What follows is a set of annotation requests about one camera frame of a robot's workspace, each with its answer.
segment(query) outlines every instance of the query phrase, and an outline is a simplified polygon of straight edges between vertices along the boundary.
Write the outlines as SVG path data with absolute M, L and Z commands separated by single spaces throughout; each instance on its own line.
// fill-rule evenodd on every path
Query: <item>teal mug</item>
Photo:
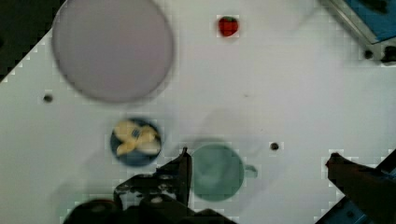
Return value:
M 202 145 L 192 153 L 192 190 L 210 202 L 231 198 L 245 177 L 256 178 L 257 169 L 245 165 L 239 155 L 222 143 Z

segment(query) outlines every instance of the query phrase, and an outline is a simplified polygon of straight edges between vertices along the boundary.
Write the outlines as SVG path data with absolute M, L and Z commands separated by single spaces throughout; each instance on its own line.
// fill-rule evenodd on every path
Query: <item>mug handle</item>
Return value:
M 257 178 L 259 172 L 257 171 L 256 167 L 253 165 L 246 165 L 245 166 L 245 177 L 247 178 Z

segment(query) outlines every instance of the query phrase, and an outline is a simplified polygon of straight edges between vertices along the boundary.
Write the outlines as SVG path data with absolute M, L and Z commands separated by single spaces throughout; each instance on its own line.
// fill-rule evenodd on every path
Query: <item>gray plate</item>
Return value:
M 131 102 L 154 91 L 173 61 L 165 16 L 149 0 L 69 0 L 53 23 L 57 64 L 76 90 Z

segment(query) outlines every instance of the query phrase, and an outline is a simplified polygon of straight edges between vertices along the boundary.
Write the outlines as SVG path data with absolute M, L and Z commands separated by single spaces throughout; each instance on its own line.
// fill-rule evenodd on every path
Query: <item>white table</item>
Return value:
M 0 86 L 0 222 L 59 223 L 76 204 L 110 197 L 123 180 L 155 170 L 183 146 L 220 137 L 256 165 L 231 202 L 205 203 L 238 223 L 315 223 L 342 198 L 329 187 L 332 149 L 375 166 L 395 148 L 396 75 L 359 47 L 316 1 L 158 1 L 171 20 L 177 59 L 154 97 L 129 105 L 71 89 L 48 33 Z M 239 15 L 240 37 L 217 37 L 217 15 Z M 50 92 L 51 104 L 42 101 Z M 142 169 L 108 148 L 126 117 L 156 119 L 165 149 Z M 278 152 L 270 142 L 283 143 Z

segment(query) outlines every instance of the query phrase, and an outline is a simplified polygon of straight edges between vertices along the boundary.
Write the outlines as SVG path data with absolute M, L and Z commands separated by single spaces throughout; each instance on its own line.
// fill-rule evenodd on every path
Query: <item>red strawberry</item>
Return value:
M 231 36 L 238 31 L 238 20 L 233 17 L 222 17 L 219 20 L 219 30 L 223 36 Z

